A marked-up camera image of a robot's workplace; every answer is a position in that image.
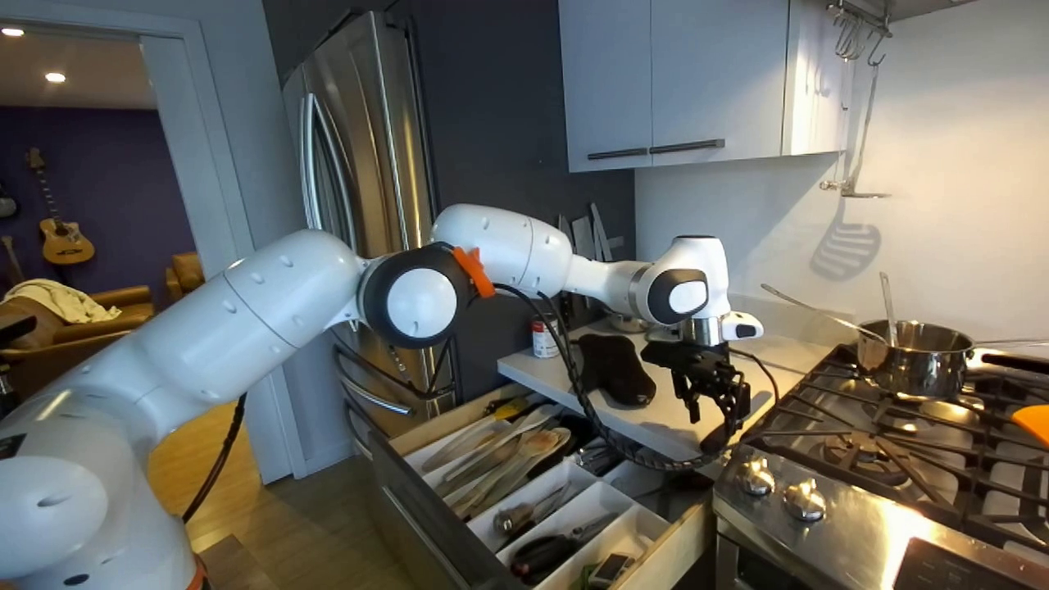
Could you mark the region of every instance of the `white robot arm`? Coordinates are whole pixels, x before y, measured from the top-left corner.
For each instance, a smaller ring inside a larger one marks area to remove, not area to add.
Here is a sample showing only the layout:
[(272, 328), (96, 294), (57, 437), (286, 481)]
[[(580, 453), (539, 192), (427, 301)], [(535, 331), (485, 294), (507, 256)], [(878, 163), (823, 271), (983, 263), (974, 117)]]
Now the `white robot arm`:
[(146, 453), (330, 323), (371, 323), (409, 346), (445, 336), (485, 280), (525, 294), (590, 294), (653, 323), (696, 322), (702, 343), (759, 334), (727, 306), (719, 238), (677, 238), (658, 263), (590, 263), (561, 229), (488, 206), (448, 206), (432, 245), (383, 259), (359, 259), (326, 234), (292, 234), (0, 424), (0, 581), (193, 586), (201, 567), (144, 480)]

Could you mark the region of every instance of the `gas stove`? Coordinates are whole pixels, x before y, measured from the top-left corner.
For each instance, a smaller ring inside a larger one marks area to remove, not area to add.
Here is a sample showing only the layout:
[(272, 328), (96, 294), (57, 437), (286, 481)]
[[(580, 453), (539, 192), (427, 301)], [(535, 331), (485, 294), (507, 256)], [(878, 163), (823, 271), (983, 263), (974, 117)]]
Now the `gas stove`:
[(970, 364), (947, 404), (835, 346), (732, 448), (719, 552), (806, 586), (1049, 586), (1049, 453), (1009, 424), (1030, 404), (1044, 376)]

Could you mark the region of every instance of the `cabinet door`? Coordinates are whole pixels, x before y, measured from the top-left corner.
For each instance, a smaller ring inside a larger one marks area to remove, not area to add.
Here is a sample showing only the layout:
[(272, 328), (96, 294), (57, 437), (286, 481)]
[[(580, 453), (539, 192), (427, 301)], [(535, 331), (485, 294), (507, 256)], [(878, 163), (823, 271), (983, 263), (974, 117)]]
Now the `cabinet door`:
[(785, 0), (653, 0), (653, 163), (781, 153)]
[(846, 152), (852, 62), (839, 57), (842, 22), (813, 0), (791, 2), (791, 80), (783, 153)]
[(648, 147), (648, 0), (561, 0), (571, 171), (629, 168)]

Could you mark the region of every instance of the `stove knob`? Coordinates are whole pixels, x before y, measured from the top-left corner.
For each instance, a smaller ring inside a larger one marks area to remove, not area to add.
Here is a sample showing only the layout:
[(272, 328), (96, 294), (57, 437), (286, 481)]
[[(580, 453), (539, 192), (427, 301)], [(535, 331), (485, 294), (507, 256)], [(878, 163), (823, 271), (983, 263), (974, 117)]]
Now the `stove knob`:
[(764, 457), (751, 457), (742, 461), (742, 481), (747, 495), (764, 497), (773, 493), (773, 471), (767, 470)]
[(803, 480), (803, 481), (785, 486), (783, 506), (803, 524), (813, 524), (813, 520), (825, 519), (825, 497), (815, 489), (815, 480)]

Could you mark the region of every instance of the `light fixture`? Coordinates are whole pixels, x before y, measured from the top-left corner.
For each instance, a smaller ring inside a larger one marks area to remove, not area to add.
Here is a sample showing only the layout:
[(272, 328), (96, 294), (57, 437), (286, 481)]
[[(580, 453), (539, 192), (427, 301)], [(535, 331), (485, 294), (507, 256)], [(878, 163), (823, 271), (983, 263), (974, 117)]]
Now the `light fixture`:
[(65, 85), (65, 71), (57, 71), (57, 68), (43, 71), (43, 80), (47, 80), (49, 85)]

